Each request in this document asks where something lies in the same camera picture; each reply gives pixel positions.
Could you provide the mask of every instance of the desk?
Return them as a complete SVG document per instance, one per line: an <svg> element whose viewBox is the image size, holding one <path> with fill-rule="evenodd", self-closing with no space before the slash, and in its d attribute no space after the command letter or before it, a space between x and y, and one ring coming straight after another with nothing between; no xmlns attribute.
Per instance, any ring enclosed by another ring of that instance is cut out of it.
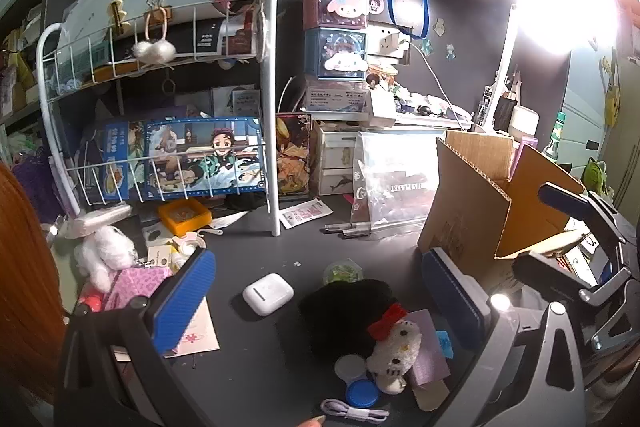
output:
<svg viewBox="0 0 640 427"><path fill-rule="evenodd" d="M408 311L433 308L420 275L417 233L382 241L324 235L319 232L323 225L348 221L350 206L341 196L322 199L334 210L332 215L283 229L280 237L269 232L266 207L242 217L224 235L205 234L216 255L216 279L207 297L220 350L170 363L217 427L295 427L322 414L319 404L325 398L344 400L345 386L333 368L312 357L298 311L300 299L322 285L329 263L350 257L362 266L365 277L387 282ZM281 274L296 294L262 318L241 292L270 272ZM441 317L432 316L436 329L446 328ZM456 358L450 364L450 388L470 359L454 338L452 343ZM423 426L431 417L417 408L410 389L398 396L381 394L375 408L391 411L385 427ZM324 425L370 424L328 417Z"/></svg>

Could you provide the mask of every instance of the power outlet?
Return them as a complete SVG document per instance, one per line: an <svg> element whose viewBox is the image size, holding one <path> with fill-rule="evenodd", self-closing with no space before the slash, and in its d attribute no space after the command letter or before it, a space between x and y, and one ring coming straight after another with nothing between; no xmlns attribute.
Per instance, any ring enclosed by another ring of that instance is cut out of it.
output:
<svg viewBox="0 0 640 427"><path fill-rule="evenodd" d="M409 37L391 25L371 24L367 32L367 55L404 58L409 48Z"/></svg>

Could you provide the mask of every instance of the orange hair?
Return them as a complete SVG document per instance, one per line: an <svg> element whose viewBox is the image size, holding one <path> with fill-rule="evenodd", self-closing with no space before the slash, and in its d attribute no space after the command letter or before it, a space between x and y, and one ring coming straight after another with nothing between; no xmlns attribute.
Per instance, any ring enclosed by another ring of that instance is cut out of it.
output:
<svg viewBox="0 0 640 427"><path fill-rule="evenodd" d="M65 334L58 271L36 213L0 162L0 369L53 403Z"/></svg>

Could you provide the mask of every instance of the red bow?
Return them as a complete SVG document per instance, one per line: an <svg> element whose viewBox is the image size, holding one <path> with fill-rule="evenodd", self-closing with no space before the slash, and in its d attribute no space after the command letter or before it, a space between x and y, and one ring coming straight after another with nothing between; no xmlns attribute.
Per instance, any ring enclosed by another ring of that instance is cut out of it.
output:
<svg viewBox="0 0 640 427"><path fill-rule="evenodd" d="M389 333L391 333L391 328L394 327L394 324L405 315L406 311L400 304L397 302L391 304L384 315L382 315L382 318L370 325L367 331L377 341L384 341L389 336Z"/></svg>

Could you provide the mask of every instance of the bottle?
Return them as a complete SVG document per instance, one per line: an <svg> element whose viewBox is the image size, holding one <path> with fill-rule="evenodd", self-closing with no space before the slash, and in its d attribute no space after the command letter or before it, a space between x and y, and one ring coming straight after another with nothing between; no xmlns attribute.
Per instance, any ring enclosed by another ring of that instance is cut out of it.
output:
<svg viewBox="0 0 640 427"><path fill-rule="evenodd" d="M560 143L562 128L564 127L564 118L566 118L566 115L563 112L559 112L558 117L556 118L554 130L551 133L551 140L549 140L549 145L547 145L545 147L545 150L543 150L542 152L553 163L558 163L558 145Z"/></svg>

